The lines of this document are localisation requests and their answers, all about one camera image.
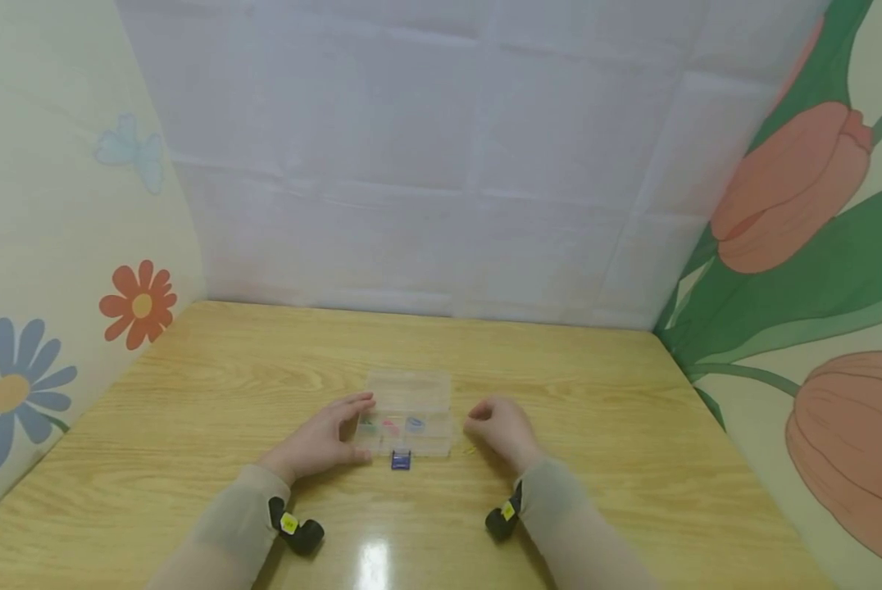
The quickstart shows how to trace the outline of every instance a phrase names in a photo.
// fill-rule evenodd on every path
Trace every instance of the wooden table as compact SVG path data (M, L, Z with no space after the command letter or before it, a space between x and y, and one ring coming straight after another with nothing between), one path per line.
M668 588L830 588L651 334L200 302L0 503L0 589L142 588L239 466L374 367L451 373L458 417L520 400ZM325 544L278 544L256 588L548 588L525 534L484 531L511 475L470 448L298 485Z

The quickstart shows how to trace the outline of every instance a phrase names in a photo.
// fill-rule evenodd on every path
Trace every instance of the clear plastic box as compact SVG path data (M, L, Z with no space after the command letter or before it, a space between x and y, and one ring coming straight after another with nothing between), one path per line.
M366 391L376 396L376 408L359 416L356 447L373 455L392 451L422 457L451 453L451 375L448 373L374 370Z

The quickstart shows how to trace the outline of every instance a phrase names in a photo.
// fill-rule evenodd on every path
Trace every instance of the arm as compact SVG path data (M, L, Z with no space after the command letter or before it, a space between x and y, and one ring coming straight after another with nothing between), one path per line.
M559 461L547 458L526 413L513 400L491 397L465 422L521 473L521 520L560 590L658 588L589 495Z
M356 393L329 404L286 440L271 448L205 510L147 590L248 590L258 577L277 532L267 502L290 502L297 479L371 459L339 440L339 427L375 405L372 393Z

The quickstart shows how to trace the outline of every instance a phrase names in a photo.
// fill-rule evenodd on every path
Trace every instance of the left hand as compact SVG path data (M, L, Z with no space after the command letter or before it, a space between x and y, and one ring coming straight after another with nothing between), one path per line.
M337 399L263 454L257 465L277 474L288 487L292 487L297 479L330 470L336 465L371 461L370 452L339 440L339 428L375 405L372 392Z

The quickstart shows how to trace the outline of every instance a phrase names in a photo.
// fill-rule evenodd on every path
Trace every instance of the painted wall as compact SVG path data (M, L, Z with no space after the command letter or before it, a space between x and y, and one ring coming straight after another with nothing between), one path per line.
M203 292L112 1L0 0L0 497Z
M882 589L882 2L834 0L657 325L841 588Z

